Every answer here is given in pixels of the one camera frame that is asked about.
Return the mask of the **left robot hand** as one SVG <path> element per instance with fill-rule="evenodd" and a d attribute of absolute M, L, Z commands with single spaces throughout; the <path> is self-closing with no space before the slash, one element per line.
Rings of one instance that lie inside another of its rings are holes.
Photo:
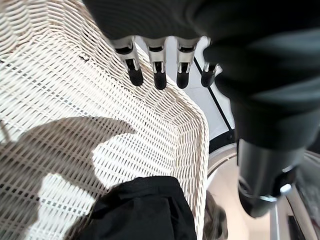
<path fill-rule="evenodd" d="M 320 3 L 317 0 L 86 0 L 135 86 L 143 84 L 134 44 L 144 39 L 154 84 L 167 85 L 165 41 L 177 40 L 179 88 L 201 37 L 204 87 L 230 100 L 239 162 L 238 194 L 251 217 L 289 192 L 320 124 Z"/>

